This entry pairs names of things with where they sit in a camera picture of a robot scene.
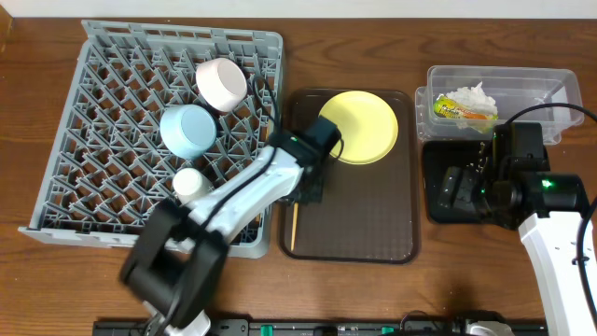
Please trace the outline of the yellow plate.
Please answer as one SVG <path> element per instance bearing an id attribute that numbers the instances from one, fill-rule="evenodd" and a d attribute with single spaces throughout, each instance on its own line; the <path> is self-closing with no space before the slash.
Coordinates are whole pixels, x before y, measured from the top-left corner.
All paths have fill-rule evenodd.
<path id="1" fill-rule="evenodd" d="M 344 91 L 330 98 L 320 117 L 334 123 L 341 141 L 330 151 L 334 159 L 363 165 L 382 159 L 399 134 L 396 114 L 381 97 L 367 91 Z"/>

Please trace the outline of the wooden chopstick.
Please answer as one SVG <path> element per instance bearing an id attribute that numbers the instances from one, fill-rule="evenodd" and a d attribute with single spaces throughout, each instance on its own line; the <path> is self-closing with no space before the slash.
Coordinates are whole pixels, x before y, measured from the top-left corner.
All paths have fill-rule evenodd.
<path id="1" fill-rule="evenodd" d="M 293 203 L 292 213 L 292 231 L 291 231 L 291 245 L 290 250 L 294 251 L 296 246 L 297 228 L 298 228 L 298 216 L 299 216 L 299 203 Z"/>

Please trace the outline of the white tissue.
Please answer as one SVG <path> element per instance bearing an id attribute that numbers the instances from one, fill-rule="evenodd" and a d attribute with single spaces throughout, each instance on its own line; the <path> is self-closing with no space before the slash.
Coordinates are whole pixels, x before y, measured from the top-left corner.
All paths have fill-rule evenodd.
<path id="1" fill-rule="evenodd" d="M 450 91 L 446 96 L 475 113 L 488 116 L 498 114 L 496 101 L 485 93 L 481 82 L 474 87 L 462 87 L 456 91 Z"/>

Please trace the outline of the green snack wrapper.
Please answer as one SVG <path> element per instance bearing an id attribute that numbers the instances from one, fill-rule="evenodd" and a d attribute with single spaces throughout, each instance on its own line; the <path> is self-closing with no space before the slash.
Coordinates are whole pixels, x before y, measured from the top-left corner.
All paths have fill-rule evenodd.
<path id="1" fill-rule="evenodd" d="M 496 114 L 475 112 L 445 95 L 440 95 L 433 103 L 433 112 L 440 118 L 455 119 L 459 129 L 470 128 L 478 133 L 486 133 L 497 120 Z"/>

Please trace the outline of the pink bowl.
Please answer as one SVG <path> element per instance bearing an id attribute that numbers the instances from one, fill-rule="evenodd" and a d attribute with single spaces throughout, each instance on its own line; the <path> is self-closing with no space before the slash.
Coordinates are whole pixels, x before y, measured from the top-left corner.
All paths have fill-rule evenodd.
<path id="1" fill-rule="evenodd" d="M 243 71 L 230 59 L 217 58 L 200 63 L 195 79 L 206 103 L 222 112 L 231 112 L 247 94 Z"/>

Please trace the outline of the light blue bowl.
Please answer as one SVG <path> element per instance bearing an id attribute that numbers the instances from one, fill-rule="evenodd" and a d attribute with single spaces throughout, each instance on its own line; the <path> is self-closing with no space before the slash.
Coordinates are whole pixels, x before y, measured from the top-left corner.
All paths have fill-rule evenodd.
<path id="1" fill-rule="evenodd" d="M 160 119 L 163 144 L 177 157 L 194 160 L 206 152 L 217 138 L 215 120 L 199 105 L 167 107 Z"/>

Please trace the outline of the white cup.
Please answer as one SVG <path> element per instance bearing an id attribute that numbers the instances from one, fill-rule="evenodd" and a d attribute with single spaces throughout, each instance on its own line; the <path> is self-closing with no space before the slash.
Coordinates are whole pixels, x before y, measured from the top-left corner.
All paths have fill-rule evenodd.
<path id="1" fill-rule="evenodd" d="M 195 168 L 184 168 L 173 178 L 174 193 L 181 204 L 207 195 L 213 188 L 211 181 Z"/>

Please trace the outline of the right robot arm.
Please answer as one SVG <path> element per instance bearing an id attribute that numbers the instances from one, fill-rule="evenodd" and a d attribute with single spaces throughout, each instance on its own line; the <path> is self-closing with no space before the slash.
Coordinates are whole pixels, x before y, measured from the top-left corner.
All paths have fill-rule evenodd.
<path id="1" fill-rule="evenodd" d="M 451 166 L 437 204 L 516 231 L 532 262 L 551 335 L 596 332 L 596 256 L 579 176 L 550 170 L 538 123 L 507 122 L 480 143 L 475 161 Z"/>

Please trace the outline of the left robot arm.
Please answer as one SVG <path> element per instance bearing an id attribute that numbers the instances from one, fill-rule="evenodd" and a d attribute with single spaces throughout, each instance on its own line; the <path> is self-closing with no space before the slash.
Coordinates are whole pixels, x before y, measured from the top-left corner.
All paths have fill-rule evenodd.
<path id="1" fill-rule="evenodd" d="M 120 282 L 154 313 L 145 335 L 204 335 L 204 312 L 215 294 L 230 243 L 248 222 L 304 179 L 314 179 L 335 145 L 339 127 L 319 117 L 304 133 L 275 127 L 253 162 L 228 182 L 185 204 L 161 201 L 119 274 Z"/>

